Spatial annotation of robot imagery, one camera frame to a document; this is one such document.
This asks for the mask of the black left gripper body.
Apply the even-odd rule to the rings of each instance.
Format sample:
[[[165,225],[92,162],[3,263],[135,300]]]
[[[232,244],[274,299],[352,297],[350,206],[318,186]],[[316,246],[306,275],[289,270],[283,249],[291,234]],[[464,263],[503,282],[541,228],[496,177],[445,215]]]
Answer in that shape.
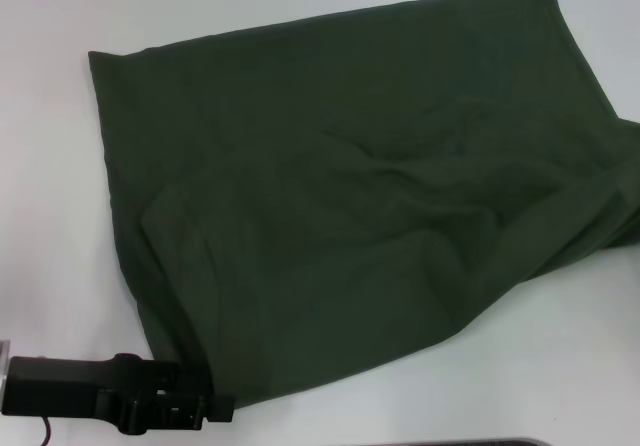
[[[5,382],[7,416],[96,419],[126,435],[166,425],[157,402],[166,365],[132,354],[105,361],[15,356]]]

